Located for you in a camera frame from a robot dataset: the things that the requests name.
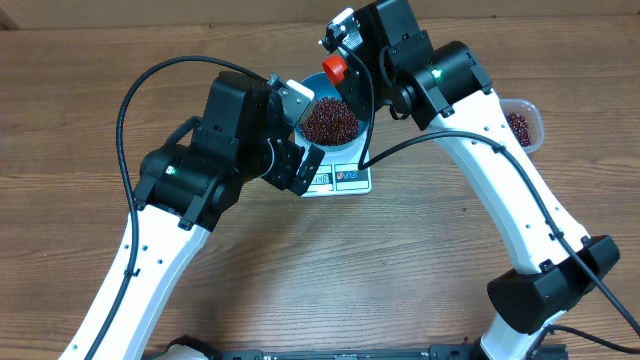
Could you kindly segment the red scoop blue handle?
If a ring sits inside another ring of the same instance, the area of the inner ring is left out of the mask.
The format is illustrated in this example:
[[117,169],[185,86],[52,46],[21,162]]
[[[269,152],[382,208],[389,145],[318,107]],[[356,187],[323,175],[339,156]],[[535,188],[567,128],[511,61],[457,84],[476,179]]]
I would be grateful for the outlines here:
[[340,55],[331,55],[322,62],[322,67],[329,81],[338,86],[346,78],[349,66]]

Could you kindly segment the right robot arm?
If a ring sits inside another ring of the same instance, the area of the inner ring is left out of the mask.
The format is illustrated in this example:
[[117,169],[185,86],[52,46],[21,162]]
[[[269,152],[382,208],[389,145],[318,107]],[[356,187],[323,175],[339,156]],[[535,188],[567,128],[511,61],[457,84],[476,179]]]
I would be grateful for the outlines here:
[[325,73],[366,121],[388,107],[412,118],[463,172],[494,221],[511,269],[487,287],[496,314],[479,359],[527,359],[554,322],[602,286],[620,253],[557,201],[510,130],[492,81],[471,49],[434,47],[405,1],[376,1],[332,19]]

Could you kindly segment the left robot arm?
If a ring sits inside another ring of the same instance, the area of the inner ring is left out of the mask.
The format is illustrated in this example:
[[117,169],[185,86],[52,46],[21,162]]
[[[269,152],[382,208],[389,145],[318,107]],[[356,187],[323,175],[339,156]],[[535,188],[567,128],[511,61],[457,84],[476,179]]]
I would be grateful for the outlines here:
[[141,162],[136,211],[63,358],[141,358],[180,276],[242,186],[262,178],[298,196],[307,191],[324,153],[289,136],[316,102],[295,80],[219,74],[203,115]]

